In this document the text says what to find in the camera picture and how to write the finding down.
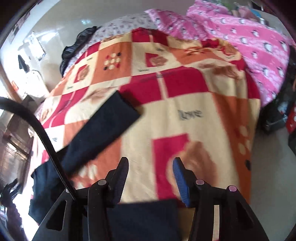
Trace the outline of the black jacket on bed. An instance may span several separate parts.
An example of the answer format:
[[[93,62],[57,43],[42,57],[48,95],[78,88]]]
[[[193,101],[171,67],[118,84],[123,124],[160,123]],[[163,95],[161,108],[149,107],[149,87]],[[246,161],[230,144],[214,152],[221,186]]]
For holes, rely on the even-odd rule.
[[[93,26],[91,28],[86,28],[80,32],[75,40],[75,43],[71,46],[66,46],[62,52],[62,62],[60,64],[60,73],[63,76],[66,68],[69,65],[70,60],[88,43],[94,33],[97,31],[98,27]]]

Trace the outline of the wooden cabinet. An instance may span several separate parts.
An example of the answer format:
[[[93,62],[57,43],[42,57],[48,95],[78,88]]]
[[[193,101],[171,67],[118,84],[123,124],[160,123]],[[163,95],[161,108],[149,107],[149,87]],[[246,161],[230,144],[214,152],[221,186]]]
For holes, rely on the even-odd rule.
[[[34,138],[29,124],[8,111],[1,114],[1,189],[15,179],[20,192],[27,183]]]

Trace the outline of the white floral bedsheet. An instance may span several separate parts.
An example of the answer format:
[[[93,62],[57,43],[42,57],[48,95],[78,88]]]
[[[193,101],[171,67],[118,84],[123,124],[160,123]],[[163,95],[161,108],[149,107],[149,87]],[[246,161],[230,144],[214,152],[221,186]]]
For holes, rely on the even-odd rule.
[[[74,63],[83,55],[83,53],[92,45],[100,41],[130,32],[137,28],[156,29],[148,13],[132,14],[122,16],[99,26],[97,31],[91,37],[90,41],[70,60],[64,75],[70,70]]]

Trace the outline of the black pants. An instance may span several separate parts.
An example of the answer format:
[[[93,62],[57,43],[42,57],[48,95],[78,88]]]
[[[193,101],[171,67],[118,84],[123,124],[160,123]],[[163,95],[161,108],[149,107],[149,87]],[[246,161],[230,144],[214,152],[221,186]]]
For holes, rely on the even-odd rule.
[[[57,152],[68,177],[105,150],[137,119],[139,113],[115,92],[79,130],[73,140]],[[34,197],[29,215],[39,224],[66,190],[51,160],[33,173]],[[177,202],[172,199],[118,203],[107,210],[112,240],[180,240]]]

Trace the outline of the pink penguin quilt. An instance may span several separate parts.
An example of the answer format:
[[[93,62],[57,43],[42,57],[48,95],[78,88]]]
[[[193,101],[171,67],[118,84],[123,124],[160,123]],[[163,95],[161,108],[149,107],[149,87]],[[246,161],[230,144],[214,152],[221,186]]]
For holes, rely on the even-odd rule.
[[[160,9],[146,13],[158,30],[175,38],[228,41],[247,63],[262,106],[279,93],[290,58],[290,38],[263,24],[232,16],[226,7],[208,1],[195,1],[185,15]]]

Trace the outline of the dark bedside crate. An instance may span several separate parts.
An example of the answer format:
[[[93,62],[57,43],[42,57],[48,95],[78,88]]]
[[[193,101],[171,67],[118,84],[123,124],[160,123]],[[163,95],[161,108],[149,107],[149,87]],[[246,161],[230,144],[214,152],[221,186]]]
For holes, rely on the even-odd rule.
[[[283,128],[295,102],[295,68],[287,71],[285,81],[275,99],[261,111],[258,129],[272,133]]]

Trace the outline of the red orange love blanket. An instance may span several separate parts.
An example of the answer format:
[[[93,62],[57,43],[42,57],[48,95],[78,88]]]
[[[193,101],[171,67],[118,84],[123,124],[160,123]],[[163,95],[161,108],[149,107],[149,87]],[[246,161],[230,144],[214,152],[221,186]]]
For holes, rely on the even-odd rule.
[[[214,187],[250,199],[251,146],[260,111],[242,55],[222,39],[186,41],[138,28],[89,47],[43,103],[40,122],[58,152],[118,92],[139,118],[69,177],[91,186],[128,158],[120,204],[177,202],[180,240],[194,211],[180,200],[173,159]]]

